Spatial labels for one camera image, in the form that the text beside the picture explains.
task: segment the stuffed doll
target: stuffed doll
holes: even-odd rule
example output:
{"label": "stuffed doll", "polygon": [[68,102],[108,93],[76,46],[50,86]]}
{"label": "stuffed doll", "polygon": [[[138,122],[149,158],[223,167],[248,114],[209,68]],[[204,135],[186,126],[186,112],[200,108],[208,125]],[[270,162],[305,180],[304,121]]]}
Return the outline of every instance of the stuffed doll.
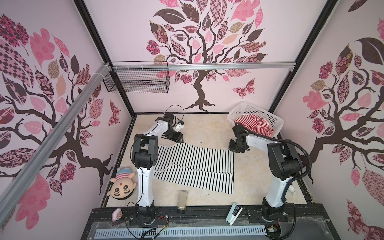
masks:
{"label": "stuffed doll", "polygon": [[133,189],[136,187],[136,183],[132,181],[135,173],[129,168],[120,169],[116,173],[116,178],[111,178],[113,182],[112,189],[107,193],[107,196],[124,200],[130,197],[133,193]]}

